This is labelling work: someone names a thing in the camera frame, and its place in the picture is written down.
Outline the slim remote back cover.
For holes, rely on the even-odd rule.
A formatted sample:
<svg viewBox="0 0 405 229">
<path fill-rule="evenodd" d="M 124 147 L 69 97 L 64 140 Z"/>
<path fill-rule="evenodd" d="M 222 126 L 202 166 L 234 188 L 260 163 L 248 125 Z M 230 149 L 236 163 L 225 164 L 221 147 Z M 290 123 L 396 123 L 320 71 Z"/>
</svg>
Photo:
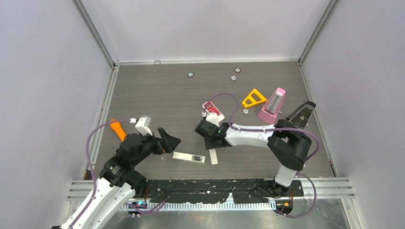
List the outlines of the slim remote back cover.
<svg viewBox="0 0 405 229">
<path fill-rule="evenodd" d="M 217 165 L 218 164 L 218 158 L 217 158 L 216 149 L 209 149 L 209 154 L 210 154 L 211 164 L 212 165 Z"/>
</svg>

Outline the white remote control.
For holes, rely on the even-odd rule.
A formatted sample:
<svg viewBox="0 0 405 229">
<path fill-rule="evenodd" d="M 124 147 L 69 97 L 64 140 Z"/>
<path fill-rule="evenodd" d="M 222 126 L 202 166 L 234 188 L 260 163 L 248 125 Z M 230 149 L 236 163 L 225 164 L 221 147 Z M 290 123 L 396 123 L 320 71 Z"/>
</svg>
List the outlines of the white remote control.
<svg viewBox="0 0 405 229">
<path fill-rule="evenodd" d="M 202 117 L 206 117 L 210 113 L 215 113 L 218 116 L 218 121 L 222 122 L 225 119 L 223 113 L 212 102 L 205 102 L 202 104 Z"/>
</svg>

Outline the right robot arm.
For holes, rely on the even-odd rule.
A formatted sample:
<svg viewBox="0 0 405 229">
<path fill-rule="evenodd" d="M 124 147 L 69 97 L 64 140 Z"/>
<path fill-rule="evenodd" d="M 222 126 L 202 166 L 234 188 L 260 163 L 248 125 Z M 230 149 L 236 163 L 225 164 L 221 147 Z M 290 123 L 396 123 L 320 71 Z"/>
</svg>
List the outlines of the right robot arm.
<svg viewBox="0 0 405 229">
<path fill-rule="evenodd" d="M 312 140 L 308 133 L 294 127 L 288 120 L 274 125 L 245 126 L 231 123 L 213 124 L 202 119 L 195 132 L 204 138 L 206 149 L 232 146 L 257 146 L 269 149 L 279 161 L 271 183 L 277 197 L 292 189 L 292 181 L 309 157 Z"/>
</svg>

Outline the slim white black remote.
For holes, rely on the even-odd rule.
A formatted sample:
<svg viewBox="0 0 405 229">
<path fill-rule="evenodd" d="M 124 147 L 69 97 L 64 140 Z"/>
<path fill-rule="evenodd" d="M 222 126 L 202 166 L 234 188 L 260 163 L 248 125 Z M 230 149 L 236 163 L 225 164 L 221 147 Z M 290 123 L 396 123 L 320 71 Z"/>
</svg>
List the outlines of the slim white black remote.
<svg viewBox="0 0 405 229">
<path fill-rule="evenodd" d="M 205 163 L 205 156 L 187 154 L 187 153 L 181 153 L 181 152 L 173 152 L 172 159 L 186 161 L 186 162 L 200 163 L 200 164 Z"/>
</svg>

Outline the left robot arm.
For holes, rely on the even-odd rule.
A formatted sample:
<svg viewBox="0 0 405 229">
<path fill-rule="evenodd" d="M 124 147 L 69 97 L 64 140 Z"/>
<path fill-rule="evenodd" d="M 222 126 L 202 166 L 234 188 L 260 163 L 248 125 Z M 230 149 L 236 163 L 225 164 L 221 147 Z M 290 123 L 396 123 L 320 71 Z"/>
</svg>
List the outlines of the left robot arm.
<svg viewBox="0 0 405 229">
<path fill-rule="evenodd" d="M 147 190 L 147 179 L 135 170 L 136 165 L 154 155 L 172 153 L 181 139 L 158 128 L 155 135 L 128 134 L 116 154 L 105 164 L 93 188 L 78 210 L 61 229 L 101 229 L 131 198 L 142 197 Z"/>
</svg>

